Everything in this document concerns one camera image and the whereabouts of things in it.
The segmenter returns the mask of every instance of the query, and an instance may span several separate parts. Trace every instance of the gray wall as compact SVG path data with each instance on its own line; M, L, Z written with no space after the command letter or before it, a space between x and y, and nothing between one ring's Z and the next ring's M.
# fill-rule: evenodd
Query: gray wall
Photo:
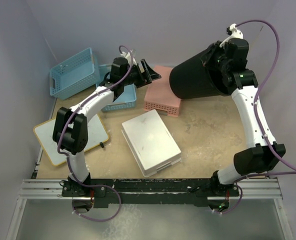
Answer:
M55 59L24 0L0 0L0 240L6 238L22 179L39 152L33 127L53 105L48 74Z
M275 0L27 0L53 53L62 61L92 47L111 63L124 44L137 59L176 65L226 37L234 22L266 18ZM250 42L259 25L244 30Z
M284 158L296 166L296 1L279 1L267 20L279 33L281 50L277 67L261 94L262 107L276 140L286 146ZM265 27L249 54L249 66L259 81L267 74L275 53L275 37ZM280 171L291 169L279 163L274 172ZM296 175L280 176L279 182L296 239Z

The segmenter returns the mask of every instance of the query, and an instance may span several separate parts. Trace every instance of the blue plastic basket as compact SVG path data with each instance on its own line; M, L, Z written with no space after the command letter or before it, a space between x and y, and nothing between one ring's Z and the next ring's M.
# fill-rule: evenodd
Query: blue plastic basket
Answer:
M50 95L65 100L100 82L97 59L87 48L50 70Z
M104 80L106 73L110 72L112 65L104 64L99 66L100 82ZM109 112L119 109L129 109L136 107L136 87L134 84L127 85L123 89L123 93L110 105L105 106L102 111Z

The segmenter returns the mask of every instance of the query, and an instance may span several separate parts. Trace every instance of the white plastic container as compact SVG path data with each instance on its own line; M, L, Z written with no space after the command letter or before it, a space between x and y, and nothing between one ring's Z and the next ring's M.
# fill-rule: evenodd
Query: white plastic container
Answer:
M181 160L182 151L155 109L122 123L122 133L145 177Z

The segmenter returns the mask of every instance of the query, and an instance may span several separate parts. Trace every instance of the beige tabletop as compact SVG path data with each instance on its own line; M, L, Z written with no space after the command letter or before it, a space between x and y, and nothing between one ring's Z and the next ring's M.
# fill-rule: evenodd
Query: beige tabletop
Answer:
M69 108L95 90L88 88L66 100L57 99L53 117L60 107ZM135 108L100 112L110 136L105 148L95 147L85 153L91 178L143 178L143 174L122 134L122 123L145 113L147 87L137 89ZM181 149L181 161L150 178L209 178L216 170L233 163L234 154L246 149L244 128L232 98L214 96L183 100L178 117L161 116ZM42 154L38 179L66 179L64 163L53 166Z

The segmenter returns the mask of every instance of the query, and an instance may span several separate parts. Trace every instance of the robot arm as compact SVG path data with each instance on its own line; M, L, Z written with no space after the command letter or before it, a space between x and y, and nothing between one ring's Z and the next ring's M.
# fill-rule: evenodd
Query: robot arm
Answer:
M84 148L88 142L88 122L105 106L111 104L116 100L123 92L124 86L135 84L137 88L150 84L153 80L161 78L161 76L154 72L146 63L144 59L140 62L142 67L140 68L133 60L133 66L129 72L129 75L124 81L117 86L113 87L113 84L117 83L129 70L130 55L121 53L122 57L114 59L110 77L105 77L104 81L96 88L96 90L88 96L86 99L67 109L61 107L56 115L55 126L53 130L52 139L58 144L61 135L63 134L60 149L66 152L70 159L71 170L80 182L84 182L89 176L89 172L86 166ZM83 104L88 98L94 96L93 99ZM72 122L68 125L68 128L63 133L64 126L66 125L68 118L78 108L81 108L74 115ZM72 174L69 174L70 179L76 181Z
M224 41L211 44L206 50L176 66L170 73L170 87L181 99L209 96L232 96L246 136L247 149L234 155L233 164L214 172L218 185L229 185L242 176L272 170L278 159L270 151L259 128L254 104L266 129L269 144L281 157L286 153L283 144L277 144L272 135L259 99L255 73L246 68L249 44L242 32L232 24Z

